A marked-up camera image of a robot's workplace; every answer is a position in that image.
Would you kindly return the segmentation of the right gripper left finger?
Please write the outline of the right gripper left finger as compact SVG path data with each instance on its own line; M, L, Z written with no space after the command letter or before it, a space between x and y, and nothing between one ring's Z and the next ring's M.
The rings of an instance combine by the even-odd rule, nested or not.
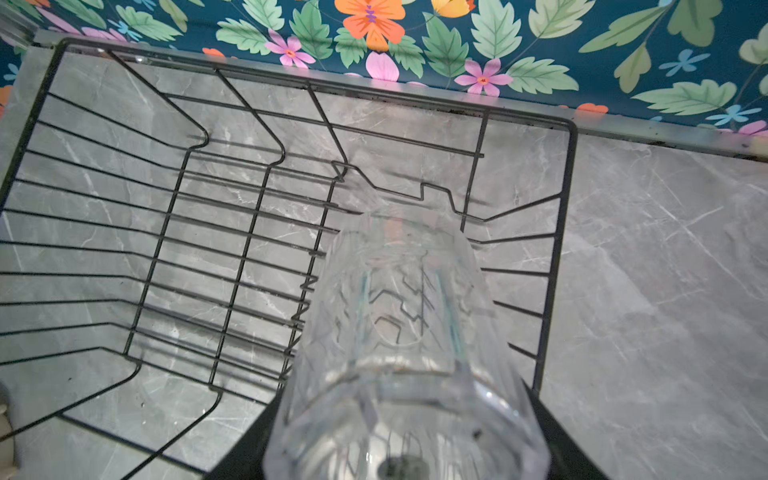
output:
M277 422L285 389L280 389L253 424L205 480L264 480L264 457Z

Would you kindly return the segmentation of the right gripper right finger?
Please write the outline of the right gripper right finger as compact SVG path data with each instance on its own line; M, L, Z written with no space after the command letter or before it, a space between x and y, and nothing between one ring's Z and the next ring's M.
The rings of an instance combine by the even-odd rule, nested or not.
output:
M573 438L540 401L538 394L525 386L535 417L543 433L551 461L547 480L608 480Z

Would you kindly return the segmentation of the clear plastic cup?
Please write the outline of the clear plastic cup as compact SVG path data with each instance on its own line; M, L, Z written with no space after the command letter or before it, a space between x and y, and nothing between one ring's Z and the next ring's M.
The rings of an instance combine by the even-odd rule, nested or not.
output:
M349 219L317 282L266 449L269 479L543 479L551 455L446 216Z

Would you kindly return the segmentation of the black wire dish rack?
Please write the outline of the black wire dish rack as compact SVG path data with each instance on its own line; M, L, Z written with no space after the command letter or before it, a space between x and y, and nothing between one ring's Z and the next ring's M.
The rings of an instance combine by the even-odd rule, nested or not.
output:
M284 386L336 235L446 216L543 385L578 130L380 81L68 38L1 123L8 479L201 479Z

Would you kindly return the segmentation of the pink alarm clock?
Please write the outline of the pink alarm clock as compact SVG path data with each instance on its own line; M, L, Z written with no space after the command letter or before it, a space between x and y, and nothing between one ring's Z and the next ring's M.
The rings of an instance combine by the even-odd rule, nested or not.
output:
M1 478L11 478L17 472L15 462L15 444L10 436L13 428L8 419L8 405L1 401Z

